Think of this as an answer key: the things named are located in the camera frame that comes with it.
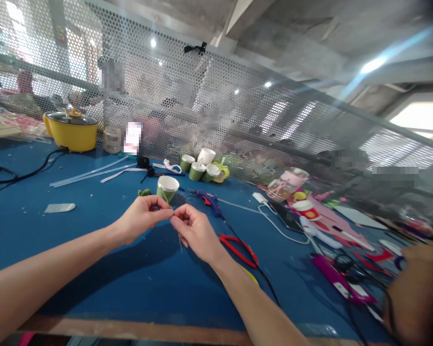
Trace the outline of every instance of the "pink hair straightener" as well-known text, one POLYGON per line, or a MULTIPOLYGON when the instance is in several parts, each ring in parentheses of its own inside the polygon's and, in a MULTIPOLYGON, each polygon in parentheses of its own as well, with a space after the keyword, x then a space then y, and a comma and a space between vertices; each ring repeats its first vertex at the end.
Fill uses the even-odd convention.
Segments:
POLYGON ((331 259, 323 255, 314 255, 313 263, 345 299, 360 305, 377 303, 377 300, 364 288, 348 283, 345 277, 333 267, 331 259))

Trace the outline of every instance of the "yellow electric cooker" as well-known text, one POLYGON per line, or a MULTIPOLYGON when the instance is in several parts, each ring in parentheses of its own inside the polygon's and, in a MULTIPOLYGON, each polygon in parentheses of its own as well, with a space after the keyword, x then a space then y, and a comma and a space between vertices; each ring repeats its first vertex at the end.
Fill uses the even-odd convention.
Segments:
POLYGON ((98 121, 72 109, 71 112, 45 113, 43 121, 48 135, 56 145, 69 151, 89 151, 95 148, 98 121))

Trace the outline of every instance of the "concrete ceiling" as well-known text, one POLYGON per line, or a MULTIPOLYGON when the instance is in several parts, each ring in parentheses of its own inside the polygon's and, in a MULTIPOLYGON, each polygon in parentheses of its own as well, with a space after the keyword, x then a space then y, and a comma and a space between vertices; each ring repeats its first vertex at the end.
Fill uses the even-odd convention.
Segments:
MULTIPOLYGON (((320 85, 324 92, 356 80, 362 66, 383 51, 389 52, 389 47, 394 54, 389 54, 383 67, 361 76, 360 88, 433 83, 430 1, 107 1, 291 79, 320 85)), ((372 90, 369 102, 382 93, 384 103, 371 107, 372 112, 385 108, 398 96, 387 87, 372 90)))

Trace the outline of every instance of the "yellow craft item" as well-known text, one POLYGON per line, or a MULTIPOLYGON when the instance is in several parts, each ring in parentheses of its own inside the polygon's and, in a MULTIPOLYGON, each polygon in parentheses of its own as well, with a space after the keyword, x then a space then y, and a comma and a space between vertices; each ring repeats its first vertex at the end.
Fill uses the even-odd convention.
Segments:
POLYGON ((256 278, 252 275, 251 272, 249 272, 247 269, 245 269, 243 266, 241 266, 242 269, 244 269, 244 271, 249 274, 249 276, 252 278, 253 281, 255 281, 255 283, 260 286, 260 284, 258 283, 258 281, 256 280, 256 278))
POLYGON ((297 191, 293 194, 293 198, 295 200, 305 200, 306 199, 306 193, 302 191, 297 191))
POLYGON ((212 164, 218 167, 218 169, 220 170, 220 173, 213 179, 215 183, 222 183, 226 178, 229 177, 228 166, 223 166, 225 160, 226 158, 222 158, 221 163, 216 161, 212 162, 212 164))

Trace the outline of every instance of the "hand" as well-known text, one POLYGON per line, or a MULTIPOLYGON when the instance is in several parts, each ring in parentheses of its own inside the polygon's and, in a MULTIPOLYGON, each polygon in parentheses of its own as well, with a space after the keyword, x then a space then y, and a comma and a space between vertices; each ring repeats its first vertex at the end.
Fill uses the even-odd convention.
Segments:
POLYGON ((130 245, 149 228, 172 216, 173 210, 161 197, 137 197, 112 227, 118 232, 120 246, 130 245))
POLYGON ((433 241, 429 241, 428 244, 417 244, 411 247, 405 247, 402 253, 408 264, 429 264, 433 266, 433 241))
POLYGON ((195 254, 208 264, 213 265, 228 254, 207 216, 189 204, 176 209, 170 222, 178 231, 184 246, 191 246, 195 254))

